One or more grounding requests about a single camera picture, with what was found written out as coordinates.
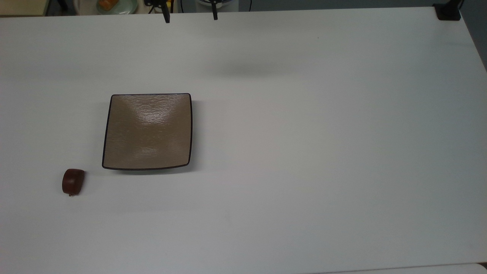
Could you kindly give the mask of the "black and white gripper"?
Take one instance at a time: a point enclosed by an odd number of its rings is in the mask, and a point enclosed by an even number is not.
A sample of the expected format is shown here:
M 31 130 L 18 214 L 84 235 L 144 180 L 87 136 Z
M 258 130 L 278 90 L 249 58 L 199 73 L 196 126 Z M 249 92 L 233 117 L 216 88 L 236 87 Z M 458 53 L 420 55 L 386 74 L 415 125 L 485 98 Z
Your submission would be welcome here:
M 216 21 L 218 20 L 218 11 L 217 8 L 223 7 L 228 5 L 233 0 L 195 0 L 197 4 L 205 5 L 205 6 L 212 6 L 212 14 L 213 19 Z M 170 8 L 175 7 L 176 5 L 181 5 L 182 0 L 145 0 L 144 5 L 146 6 L 155 6 L 161 8 L 161 12 L 164 16 L 164 20 L 166 23 L 170 23 Z

